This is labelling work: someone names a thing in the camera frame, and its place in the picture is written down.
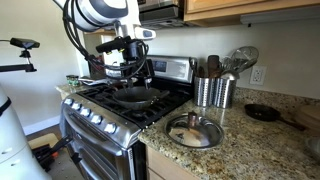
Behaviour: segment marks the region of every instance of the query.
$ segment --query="wooden cabinet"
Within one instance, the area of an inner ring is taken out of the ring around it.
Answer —
[[[147,147],[146,151],[148,180],[199,179],[152,148]]]
[[[320,5],[320,0],[187,0],[184,20],[203,26],[240,24],[243,14]]]

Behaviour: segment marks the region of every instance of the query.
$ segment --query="frying pan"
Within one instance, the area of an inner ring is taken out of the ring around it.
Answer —
[[[246,114],[254,119],[258,119],[261,121],[280,120],[292,127],[299,129],[300,131],[305,130],[304,126],[283,119],[280,112],[270,106],[261,104],[247,104],[244,106],[244,108],[246,110]]]
[[[164,98],[170,92],[160,92],[158,89],[144,86],[123,88],[113,93],[113,99],[125,108],[139,110],[149,107],[160,98]]]

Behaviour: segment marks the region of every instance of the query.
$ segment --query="lower cabinet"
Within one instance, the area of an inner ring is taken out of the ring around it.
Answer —
[[[146,148],[147,151],[147,166],[148,166],[148,180],[197,180],[191,173],[179,167],[170,159],[153,150]]]

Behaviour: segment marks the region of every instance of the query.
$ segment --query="wall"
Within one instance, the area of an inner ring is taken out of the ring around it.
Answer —
[[[157,30],[147,42],[149,54],[231,56],[241,46],[255,46],[256,65],[267,66],[264,85],[249,84],[251,69],[240,74],[238,87],[320,99],[320,20],[290,21],[214,28]]]
[[[13,101],[25,133],[58,123],[60,94],[55,85],[65,84],[67,74],[79,74],[77,53],[62,24],[62,11],[52,0],[2,1],[0,39],[33,39],[31,62],[38,70],[3,72],[0,84]],[[21,48],[0,42],[0,65],[24,64]]]

